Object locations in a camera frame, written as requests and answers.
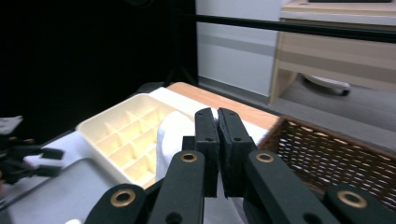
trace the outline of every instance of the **table surface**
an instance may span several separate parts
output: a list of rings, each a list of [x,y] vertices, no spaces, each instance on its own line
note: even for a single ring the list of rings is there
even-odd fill
[[[337,13],[396,17],[396,2],[391,3],[310,3],[295,0],[282,7],[285,11]]]
[[[266,130],[271,129],[278,119],[278,116],[276,115],[264,112],[249,105],[241,104],[229,98],[194,87],[184,82],[172,84],[167,89],[216,109],[219,107],[231,109],[236,112],[241,119]]]

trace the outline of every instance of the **cream plastic tray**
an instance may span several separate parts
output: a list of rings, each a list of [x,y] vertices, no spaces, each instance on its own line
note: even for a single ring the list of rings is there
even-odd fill
[[[146,189],[155,182],[158,128],[173,111],[142,93],[81,122],[77,130],[94,148],[94,159],[120,183]]]

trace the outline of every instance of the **gray tray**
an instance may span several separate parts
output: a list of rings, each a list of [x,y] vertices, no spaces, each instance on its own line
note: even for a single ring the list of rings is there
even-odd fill
[[[118,184],[94,161],[82,159],[10,204],[0,217],[8,213],[14,224],[84,221],[102,195]]]

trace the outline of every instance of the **wicker basket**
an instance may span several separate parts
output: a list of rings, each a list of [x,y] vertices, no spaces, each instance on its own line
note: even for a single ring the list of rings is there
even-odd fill
[[[305,184],[323,193],[332,185],[364,189],[396,212],[396,155],[288,116],[259,143],[275,152]]]

